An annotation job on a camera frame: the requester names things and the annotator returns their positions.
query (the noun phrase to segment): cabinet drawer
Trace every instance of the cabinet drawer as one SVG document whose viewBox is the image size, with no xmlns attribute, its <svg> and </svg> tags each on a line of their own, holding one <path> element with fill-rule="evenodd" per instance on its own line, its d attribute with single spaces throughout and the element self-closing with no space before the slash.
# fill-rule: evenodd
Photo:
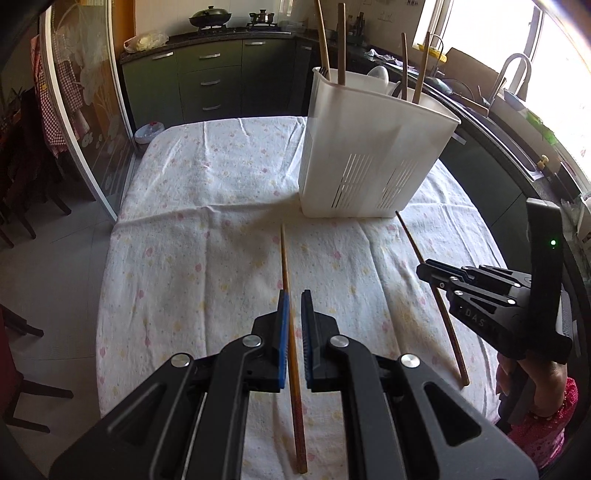
<svg viewBox="0 0 591 480">
<path fill-rule="evenodd" d="M 242 41 L 215 41 L 177 50 L 179 73 L 240 65 Z"/>
<path fill-rule="evenodd" d="M 178 82 L 185 122 L 240 115 L 239 66 L 183 73 Z"/>
</svg>

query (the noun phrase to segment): small white container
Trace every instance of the small white container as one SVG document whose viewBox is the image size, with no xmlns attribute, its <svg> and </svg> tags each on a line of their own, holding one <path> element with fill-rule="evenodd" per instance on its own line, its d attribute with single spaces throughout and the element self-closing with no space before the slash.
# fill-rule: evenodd
<svg viewBox="0 0 591 480">
<path fill-rule="evenodd" d="M 151 122 L 138 128 L 134 138 L 142 155 L 146 153 L 150 142 L 162 132 L 164 132 L 164 125 L 160 122 Z"/>
<path fill-rule="evenodd" d="M 337 79 L 337 70 L 331 69 Z M 346 85 L 314 69 L 300 165 L 308 217 L 393 217 L 406 207 L 460 119 L 429 95 L 420 104 L 395 84 L 347 72 Z"/>
</svg>

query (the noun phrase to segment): kitchen cabinet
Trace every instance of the kitchen cabinet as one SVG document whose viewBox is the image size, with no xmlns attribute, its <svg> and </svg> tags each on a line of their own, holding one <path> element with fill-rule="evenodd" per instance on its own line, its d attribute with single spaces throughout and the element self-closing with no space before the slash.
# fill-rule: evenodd
<svg viewBox="0 0 591 480">
<path fill-rule="evenodd" d="M 505 259 L 507 268 L 531 272 L 531 246 L 527 238 L 525 195 L 515 199 L 503 215 L 490 227 L 492 236 Z"/>
<path fill-rule="evenodd" d="M 180 73 L 185 123 L 240 116 L 240 65 Z"/>
<path fill-rule="evenodd" d="M 242 40 L 214 41 L 177 50 L 178 73 L 233 67 L 242 61 Z"/>
<path fill-rule="evenodd" d="M 294 74 L 291 85 L 291 96 L 288 105 L 290 115 L 308 115 L 310 92 L 312 88 L 312 65 L 314 48 L 318 50 L 318 42 L 297 40 L 295 42 Z"/>
<path fill-rule="evenodd" d="M 287 113 L 295 47 L 275 38 L 242 41 L 242 116 Z"/>
<path fill-rule="evenodd" d="M 162 122 L 166 128 L 184 123 L 176 51 L 126 63 L 123 75 L 136 128 L 150 122 Z"/>
<path fill-rule="evenodd" d="M 451 138 L 439 159 L 490 228 L 521 194 L 521 189 L 494 157 L 463 128 L 458 127 L 456 134 L 462 142 Z"/>
</svg>

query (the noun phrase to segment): floral tablecloth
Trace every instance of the floral tablecloth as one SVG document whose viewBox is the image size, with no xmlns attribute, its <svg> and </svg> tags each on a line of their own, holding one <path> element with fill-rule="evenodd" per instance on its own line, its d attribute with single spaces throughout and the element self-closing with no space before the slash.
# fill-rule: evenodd
<svg viewBox="0 0 591 480">
<path fill-rule="evenodd" d="M 111 245 L 100 299 L 97 378 L 106 414 L 176 352 L 218 353 L 277 307 L 280 224 L 291 288 L 378 355 L 412 352 L 456 388 L 443 321 L 416 274 L 397 219 L 308 219 L 297 177 L 305 118 L 183 125 L 151 144 Z M 453 265 L 504 261 L 478 210 L 436 162 L 402 212 L 425 258 Z M 300 362 L 299 301 L 296 337 Z M 462 394 L 496 420 L 495 352 L 453 319 L 471 384 Z M 300 367 L 308 479 L 346 478 L 338 394 L 311 394 Z M 251 394 L 243 478 L 295 478 L 289 390 Z"/>
</svg>

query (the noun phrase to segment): window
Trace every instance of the window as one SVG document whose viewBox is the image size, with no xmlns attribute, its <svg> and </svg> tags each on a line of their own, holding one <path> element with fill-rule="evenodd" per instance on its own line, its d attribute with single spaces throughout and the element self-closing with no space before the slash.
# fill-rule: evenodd
<svg viewBox="0 0 591 480">
<path fill-rule="evenodd" d="M 591 73 L 547 15 L 532 61 L 526 104 L 591 178 Z"/>
<path fill-rule="evenodd" d="M 535 8 L 531 0 L 454 0 L 442 35 L 445 50 L 454 47 L 500 72 L 512 53 L 531 53 L 525 47 Z M 509 65 L 505 87 L 518 66 Z"/>
</svg>

